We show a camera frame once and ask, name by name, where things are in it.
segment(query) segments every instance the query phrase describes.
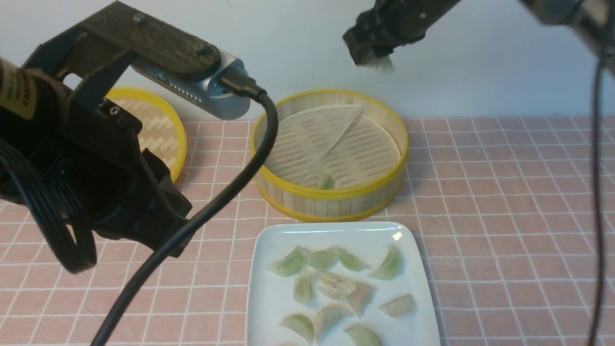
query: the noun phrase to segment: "dumpling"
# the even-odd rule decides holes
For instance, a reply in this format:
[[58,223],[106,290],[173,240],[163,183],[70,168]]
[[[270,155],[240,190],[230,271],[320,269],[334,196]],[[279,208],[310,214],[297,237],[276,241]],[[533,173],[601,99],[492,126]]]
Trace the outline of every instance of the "dumpling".
[[367,265],[355,255],[346,252],[344,249],[339,250],[339,262],[348,270],[353,272],[360,272],[363,269],[367,269]]
[[382,342],[375,332],[359,324],[344,329],[344,332],[352,338],[355,346],[382,346]]
[[354,292],[348,296],[348,304],[350,304],[350,308],[354,311],[354,314],[360,318],[363,317],[365,308],[371,302],[371,298],[373,297],[376,288],[370,284],[355,284],[357,289],[355,289]]
[[335,327],[342,319],[351,315],[352,312],[338,305],[322,308],[314,318],[314,337],[316,342],[320,342],[327,331]]
[[301,246],[297,246],[283,259],[271,265],[271,271],[279,276],[291,276],[297,274],[303,266],[303,252]]
[[327,270],[335,264],[338,258],[338,248],[330,247],[322,251],[303,251],[303,257],[306,259],[307,265],[318,270]]
[[295,302],[305,304],[312,300],[312,273],[304,273],[297,276],[295,280],[295,289],[293,290],[293,298]]
[[357,289],[349,278],[334,273],[316,274],[316,289],[333,300],[344,300]]
[[389,252],[380,265],[380,268],[370,276],[380,280],[391,280],[397,276],[402,268],[402,261],[402,254],[399,253],[399,250],[394,245],[391,245],[389,246]]
[[295,313],[294,315],[286,316],[279,326],[289,328],[299,334],[310,345],[314,343],[314,327],[312,321],[305,315]]
[[382,304],[380,311],[393,318],[399,318],[413,312],[415,307],[415,298],[411,294],[405,294],[386,304]]

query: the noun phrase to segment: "black cable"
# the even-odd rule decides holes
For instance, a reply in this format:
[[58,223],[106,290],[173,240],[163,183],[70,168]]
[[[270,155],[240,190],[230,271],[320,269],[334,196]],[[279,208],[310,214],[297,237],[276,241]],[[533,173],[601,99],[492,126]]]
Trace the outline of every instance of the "black cable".
[[592,324],[589,329],[587,345],[594,346],[598,337],[600,327],[600,317],[602,313],[602,300],[604,298],[605,287],[605,252],[604,234],[602,227],[602,208],[600,200],[600,94],[602,92],[602,70],[605,67],[608,51],[612,49],[613,29],[615,25],[615,0],[609,1],[609,11],[606,19],[604,35],[596,64],[595,76],[593,79],[593,105],[592,105],[592,190],[593,190],[593,212],[596,228],[596,247],[598,251],[598,282],[596,284],[596,296],[593,305]]
[[145,281],[152,275],[154,270],[164,261],[171,252],[204,223],[211,219],[217,212],[222,210],[237,194],[250,182],[269,156],[273,144],[276,141],[278,119],[277,110],[267,93],[260,89],[253,79],[231,70],[220,78],[220,83],[239,96],[247,96],[260,103],[267,114],[267,129],[263,141],[254,154],[254,157],[246,165],[245,169],[208,205],[199,211],[184,227],[175,233],[166,243],[150,255],[132,276],[126,287],[111,307],[107,317],[94,336],[91,345],[102,346],[111,337],[122,315],[130,305],[132,299],[141,289]]

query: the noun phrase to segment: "robotic arm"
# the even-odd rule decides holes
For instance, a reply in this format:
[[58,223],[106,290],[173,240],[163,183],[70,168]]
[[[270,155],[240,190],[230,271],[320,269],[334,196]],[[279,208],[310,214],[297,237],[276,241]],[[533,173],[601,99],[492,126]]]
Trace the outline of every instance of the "robotic arm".
[[[357,17],[344,34],[356,65],[369,65],[387,57],[399,46],[425,38],[427,29],[461,0],[376,0],[374,7]],[[588,48],[598,54],[603,37],[608,0],[520,0],[545,25],[572,28]],[[606,63],[615,74],[615,61]]]

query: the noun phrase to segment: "square plate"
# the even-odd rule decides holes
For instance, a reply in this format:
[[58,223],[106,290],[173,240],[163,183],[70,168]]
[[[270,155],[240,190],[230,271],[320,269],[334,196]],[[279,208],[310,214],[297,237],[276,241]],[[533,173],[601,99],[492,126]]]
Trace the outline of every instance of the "square plate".
[[[370,278],[369,274],[380,266],[391,244],[396,244],[403,255],[401,273],[390,281]],[[269,266],[284,258],[297,245],[312,251],[330,246],[347,250],[368,264],[370,269],[351,272],[338,262],[330,271],[376,287],[373,300],[363,317],[359,319],[353,315],[342,320],[324,336],[320,345],[354,345],[343,329],[355,323],[372,328],[381,337],[384,346],[440,345],[425,269],[409,229],[397,222],[340,222],[274,225],[261,232],[256,240],[250,270],[245,329],[247,346],[307,345],[302,337],[278,324],[294,313],[303,313],[314,320],[316,313],[326,305],[347,304],[331,300],[316,289],[314,299],[307,305],[293,300],[297,275],[283,278],[269,271]],[[380,305],[407,293],[412,293],[415,298],[414,313],[396,320],[378,309]]]

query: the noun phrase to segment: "screw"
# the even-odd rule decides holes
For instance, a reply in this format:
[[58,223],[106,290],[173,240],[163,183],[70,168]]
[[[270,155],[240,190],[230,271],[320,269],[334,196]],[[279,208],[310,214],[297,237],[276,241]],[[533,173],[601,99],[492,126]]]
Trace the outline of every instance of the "screw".
[[143,24],[145,23],[145,14],[142,14],[141,12],[136,13],[132,16],[132,20],[134,20],[137,24]]

